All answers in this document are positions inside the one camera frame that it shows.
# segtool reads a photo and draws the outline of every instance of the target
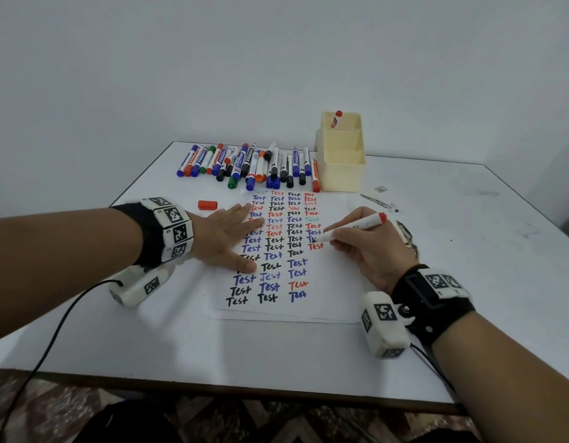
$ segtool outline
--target wall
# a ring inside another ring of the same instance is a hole
[[[561,100],[569,0],[0,0],[0,215],[105,205],[172,140],[312,143],[328,109],[528,194]]]

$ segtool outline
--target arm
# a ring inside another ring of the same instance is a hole
[[[359,208],[324,231],[373,213]],[[370,231],[339,229],[333,236],[334,248],[387,293],[418,264],[389,222]],[[453,323],[432,351],[487,441],[569,441],[569,380],[478,313]]]
[[[255,263],[230,250],[263,223],[242,223],[250,208],[238,204],[207,218],[189,213],[192,255],[253,272]],[[0,338],[127,268],[141,248],[140,226],[113,208],[0,219]]]

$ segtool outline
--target white table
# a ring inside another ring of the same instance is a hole
[[[192,211],[199,199],[233,204],[225,182],[177,178],[191,146],[173,143],[118,201],[167,195]],[[381,198],[399,207],[421,260],[457,275],[481,314],[569,378],[569,238],[482,165],[373,156],[367,163],[365,189],[388,188]],[[359,325],[209,317],[206,273],[201,263],[186,263],[136,309],[114,302],[104,287],[91,292],[68,317],[42,376],[429,411],[452,404],[412,351],[398,360],[372,357]],[[68,304],[1,339],[0,369],[32,369]]]

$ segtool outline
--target forearm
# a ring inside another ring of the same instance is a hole
[[[0,338],[130,266],[139,225],[112,208],[0,219]]]
[[[479,314],[432,348],[488,442],[569,441],[569,380]]]

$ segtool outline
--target pen holder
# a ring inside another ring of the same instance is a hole
[[[362,141],[362,121],[358,113],[344,112],[333,129],[334,112],[322,113],[315,134],[315,148],[321,188],[324,191],[360,190],[366,161]]]

